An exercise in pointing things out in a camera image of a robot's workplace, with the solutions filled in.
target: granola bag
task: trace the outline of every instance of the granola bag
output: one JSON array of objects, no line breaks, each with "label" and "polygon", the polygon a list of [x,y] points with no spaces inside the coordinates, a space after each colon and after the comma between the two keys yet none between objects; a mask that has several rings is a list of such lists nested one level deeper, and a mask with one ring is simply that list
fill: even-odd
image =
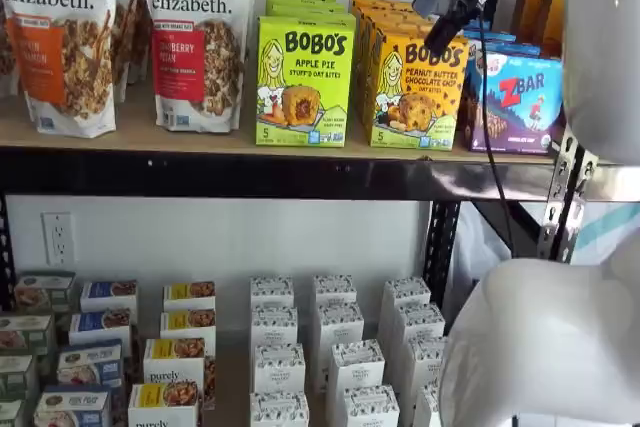
[{"label": "granola bag", "polygon": [[7,30],[38,131],[91,138],[115,130],[115,0],[4,2]]},{"label": "granola bag", "polygon": [[237,128],[253,0],[147,0],[157,124],[173,131]]}]

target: packaged snack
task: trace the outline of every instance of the packaged snack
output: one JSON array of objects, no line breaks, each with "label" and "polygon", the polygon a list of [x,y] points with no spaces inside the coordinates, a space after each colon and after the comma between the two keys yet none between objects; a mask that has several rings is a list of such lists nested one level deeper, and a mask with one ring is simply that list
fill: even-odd
[{"label": "packaged snack", "polygon": [[[487,121],[491,148],[500,152],[546,154],[562,107],[562,62],[531,58],[531,47],[496,45],[487,52]],[[484,151],[482,51],[469,73],[465,135],[471,150]]]},{"label": "packaged snack", "polygon": [[165,312],[216,308],[216,285],[213,282],[172,284],[164,287]]},{"label": "packaged snack", "polygon": [[358,304],[319,305],[311,330],[311,378],[317,393],[327,390],[331,346],[360,342],[364,318]]},{"label": "packaged snack", "polygon": [[179,310],[163,312],[160,317],[162,339],[204,339],[204,353],[216,356],[216,311]]},{"label": "packaged snack", "polygon": [[24,272],[15,289],[18,310],[29,313],[75,310],[75,278],[76,274],[65,271]]},{"label": "packaged snack", "polygon": [[35,427],[109,427],[109,389],[99,385],[49,385],[33,414]]},{"label": "packaged snack", "polygon": [[135,280],[119,282],[85,282],[80,295],[82,312],[128,309],[131,325],[138,323],[138,283]]},{"label": "packaged snack", "polygon": [[342,147],[353,24],[261,17],[258,145]]},{"label": "packaged snack", "polygon": [[370,144],[451,150],[468,56],[462,37],[435,57],[422,33],[378,28],[364,100]]},{"label": "packaged snack", "polygon": [[196,427],[198,387],[195,382],[134,385],[129,400],[129,425]]},{"label": "packaged snack", "polygon": [[338,425],[337,408],[345,389],[382,384],[384,357],[376,340],[337,344],[331,348],[327,385],[327,422]]},{"label": "packaged snack", "polygon": [[252,392],[303,392],[305,371],[302,344],[259,345]]},{"label": "packaged snack", "polygon": [[238,128],[253,0],[147,0],[158,125]]},{"label": "packaged snack", "polygon": [[4,0],[7,29],[39,132],[115,130],[111,35],[116,0]]}]

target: food package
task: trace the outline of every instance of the food package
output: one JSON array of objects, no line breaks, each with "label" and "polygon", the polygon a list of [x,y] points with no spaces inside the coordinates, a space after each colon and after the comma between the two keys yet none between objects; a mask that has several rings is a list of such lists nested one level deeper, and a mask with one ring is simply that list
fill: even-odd
[{"label": "food package", "polygon": [[216,285],[213,282],[172,284],[164,287],[165,312],[216,308]]},{"label": "food package", "polygon": [[110,427],[109,389],[100,385],[49,385],[33,414],[34,427]]},{"label": "food package", "polygon": [[256,143],[343,147],[354,25],[260,17]]},{"label": "food package", "polygon": [[7,29],[39,132],[115,130],[111,36],[116,0],[4,0]]},{"label": "food package", "polygon": [[238,128],[254,0],[147,0],[158,125]]},{"label": "food package", "polygon": [[196,427],[198,387],[195,382],[137,384],[129,399],[129,425]]}]

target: electrical outlet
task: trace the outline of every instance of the electrical outlet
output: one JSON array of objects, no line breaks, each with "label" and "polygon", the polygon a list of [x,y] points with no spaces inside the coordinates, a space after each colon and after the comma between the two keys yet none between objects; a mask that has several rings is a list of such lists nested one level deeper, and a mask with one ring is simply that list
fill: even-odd
[{"label": "electrical outlet", "polygon": [[43,212],[44,243],[49,265],[67,267],[76,262],[73,216],[69,212]]}]

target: bobo's apple pie box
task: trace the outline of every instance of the bobo's apple pie box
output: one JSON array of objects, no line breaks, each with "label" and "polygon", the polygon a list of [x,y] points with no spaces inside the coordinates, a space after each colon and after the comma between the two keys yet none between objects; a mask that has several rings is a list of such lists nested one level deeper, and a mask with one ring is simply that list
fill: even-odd
[{"label": "bobo's apple pie box", "polygon": [[354,30],[340,20],[260,17],[258,145],[344,146]]}]

